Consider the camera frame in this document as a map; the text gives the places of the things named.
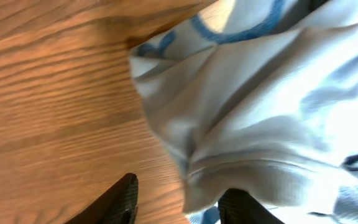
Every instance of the wooden floor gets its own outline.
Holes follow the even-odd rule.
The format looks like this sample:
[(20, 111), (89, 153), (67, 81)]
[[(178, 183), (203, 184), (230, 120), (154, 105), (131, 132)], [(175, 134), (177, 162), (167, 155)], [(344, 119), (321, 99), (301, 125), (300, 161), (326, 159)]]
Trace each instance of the wooden floor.
[(63, 223), (127, 172), (137, 223), (186, 223), (127, 49), (207, 0), (0, 0), (0, 223)]

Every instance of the wood grain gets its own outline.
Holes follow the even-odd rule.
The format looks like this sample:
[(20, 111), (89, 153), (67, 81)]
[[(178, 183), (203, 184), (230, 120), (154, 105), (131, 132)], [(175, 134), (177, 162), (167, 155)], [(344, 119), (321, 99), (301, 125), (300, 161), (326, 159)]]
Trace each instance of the wood grain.
[(0, 223), (63, 223), (127, 172), (137, 223), (186, 223), (127, 49), (210, 1), (0, 1)]

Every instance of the cloth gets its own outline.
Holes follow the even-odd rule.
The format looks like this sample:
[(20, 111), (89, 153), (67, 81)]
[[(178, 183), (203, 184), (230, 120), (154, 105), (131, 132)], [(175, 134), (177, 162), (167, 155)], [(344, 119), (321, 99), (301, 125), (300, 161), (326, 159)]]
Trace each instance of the cloth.
[(236, 188), (266, 207), (333, 214), (343, 187), (358, 189), (341, 165), (358, 154), (358, 0), (310, 14), (308, 1), (233, 3), (224, 27), (201, 12), (131, 50), (183, 211)]

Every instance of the brown wood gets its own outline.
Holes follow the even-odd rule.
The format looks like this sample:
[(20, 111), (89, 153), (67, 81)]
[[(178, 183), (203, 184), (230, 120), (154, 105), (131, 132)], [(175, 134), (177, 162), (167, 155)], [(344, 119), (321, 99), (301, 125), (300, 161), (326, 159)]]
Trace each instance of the brown wood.
[(127, 49), (208, 3), (0, 0), (0, 223), (63, 223), (127, 172), (137, 223), (186, 223)]

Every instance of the blue trim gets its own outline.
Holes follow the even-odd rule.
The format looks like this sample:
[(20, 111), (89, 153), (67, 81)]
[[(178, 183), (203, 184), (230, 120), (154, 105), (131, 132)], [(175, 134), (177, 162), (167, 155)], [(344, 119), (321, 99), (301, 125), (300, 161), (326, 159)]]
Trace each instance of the blue trim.
[(138, 56), (144, 57), (147, 53), (154, 54), (155, 57), (164, 58), (165, 50), (168, 48), (169, 45), (172, 44), (173, 41), (176, 39), (176, 34), (174, 31), (171, 31), (166, 34), (165, 37), (162, 38), (158, 47), (150, 43), (144, 43), (137, 48)]
[(216, 42), (218, 44), (235, 43), (242, 40), (250, 40), (267, 35), (276, 27), (282, 16), (284, 0), (274, 0), (272, 10), (263, 22), (254, 26), (251, 29), (238, 32), (236, 34), (218, 34), (209, 30), (199, 17), (195, 15), (190, 19), (194, 28), (201, 34), (202, 37), (209, 41)]

